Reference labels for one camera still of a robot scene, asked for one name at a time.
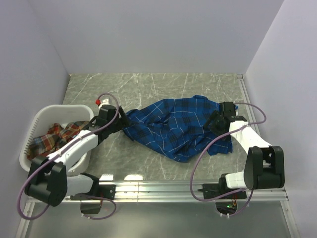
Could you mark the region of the blue plaid long sleeve shirt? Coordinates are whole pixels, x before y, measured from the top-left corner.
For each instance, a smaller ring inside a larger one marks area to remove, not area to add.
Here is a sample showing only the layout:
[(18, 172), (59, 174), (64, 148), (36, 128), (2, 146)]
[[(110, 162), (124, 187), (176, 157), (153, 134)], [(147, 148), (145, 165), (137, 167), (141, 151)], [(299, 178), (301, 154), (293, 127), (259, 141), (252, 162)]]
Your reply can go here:
[(206, 126), (220, 104), (205, 96), (162, 99), (141, 110), (127, 112), (124, 134), (147, 148), (180, 163), (187, 163), (217, 137)]

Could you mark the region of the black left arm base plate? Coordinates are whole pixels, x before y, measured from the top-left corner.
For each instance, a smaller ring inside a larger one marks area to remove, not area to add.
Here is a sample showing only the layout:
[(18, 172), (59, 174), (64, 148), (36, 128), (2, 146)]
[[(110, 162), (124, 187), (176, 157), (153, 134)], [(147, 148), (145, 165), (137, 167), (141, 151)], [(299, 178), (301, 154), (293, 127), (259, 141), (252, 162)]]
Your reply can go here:
[(114, 184), (106, 184), (106, 185), (96, 185), (92, 188), (88, 193), (79, 193), (76, 195), (70, 196), (71, 200), (86, 200), (93, 198), (107, 198), (110, 200), (114, 200), (115, 197), (116, 185)]

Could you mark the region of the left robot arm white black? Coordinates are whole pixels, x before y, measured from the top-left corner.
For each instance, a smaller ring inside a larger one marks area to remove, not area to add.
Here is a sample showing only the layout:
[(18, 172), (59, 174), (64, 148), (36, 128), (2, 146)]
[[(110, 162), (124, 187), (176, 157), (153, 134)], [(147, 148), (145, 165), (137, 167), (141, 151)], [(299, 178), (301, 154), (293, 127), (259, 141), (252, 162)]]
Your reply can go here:
[(99, 114), (61, 149), (47, 156), (39, 155), (31, 162), (24, 193), (49, 206), (56, 207), (67, 196), (95, 199), (104, 194), (99, 179), (88, 173), (68, 176), (68, 171), (81, 157), (109, 135), (129, 125), (122, 107), (103, 105)]

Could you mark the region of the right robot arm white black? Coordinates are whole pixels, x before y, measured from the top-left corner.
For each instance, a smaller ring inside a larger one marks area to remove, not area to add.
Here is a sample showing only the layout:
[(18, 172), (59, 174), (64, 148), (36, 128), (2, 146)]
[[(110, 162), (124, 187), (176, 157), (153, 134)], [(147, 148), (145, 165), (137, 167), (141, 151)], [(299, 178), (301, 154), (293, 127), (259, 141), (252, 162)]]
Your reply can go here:
[(275, 189), (285, 184), (284, 152), (262, 139), (243, 116), (236, 114), (233, 102), (219, 104), (205, 123), (217, 138), (228, 142), (234, 138), (247, 154), (244, 170), (224, 174), (218, 182), (218, 192), (230, 198), (238, 189)]

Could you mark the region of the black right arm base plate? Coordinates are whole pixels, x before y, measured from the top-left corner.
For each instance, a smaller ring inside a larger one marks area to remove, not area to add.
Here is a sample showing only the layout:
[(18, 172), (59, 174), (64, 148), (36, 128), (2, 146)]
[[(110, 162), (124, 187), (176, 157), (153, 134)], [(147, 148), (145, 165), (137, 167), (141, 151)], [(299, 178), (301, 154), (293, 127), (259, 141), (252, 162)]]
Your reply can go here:
[(202, 188), (199, 188), (198, 192), (203, 194), (204, 199), (211, 199), (228, 193), (229, 191), (221, 188), (218, 183), (203, 183)]

